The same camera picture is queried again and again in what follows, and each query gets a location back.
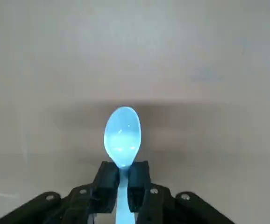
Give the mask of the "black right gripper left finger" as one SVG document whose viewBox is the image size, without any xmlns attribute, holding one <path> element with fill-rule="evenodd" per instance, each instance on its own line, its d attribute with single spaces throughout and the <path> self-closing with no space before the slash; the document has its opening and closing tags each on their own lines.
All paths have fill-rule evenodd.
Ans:
<svg viewBox="0 0 270 224">
<path fill-rule="evenodd" d="M 114 209 L 120 175 L 113 162 L 101 163 L 92 183 L 61 197 L 44 192 L 0 218 L 0 224 L 93 224 L 97 213 Z"/>
</svg>

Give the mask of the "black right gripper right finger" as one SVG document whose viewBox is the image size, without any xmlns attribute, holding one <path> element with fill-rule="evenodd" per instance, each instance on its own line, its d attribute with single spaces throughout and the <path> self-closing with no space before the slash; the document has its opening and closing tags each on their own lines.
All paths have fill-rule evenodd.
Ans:
<svg viewBox="0 0 270 224">
<path fill-rule="evenodd" d="M 169 188 L 151 182 L 147 161 L 128 172 L 128 205 L 137 224 L 233 224 L 212 205 L 190 191 L 171 195 Z"/>
</svg>

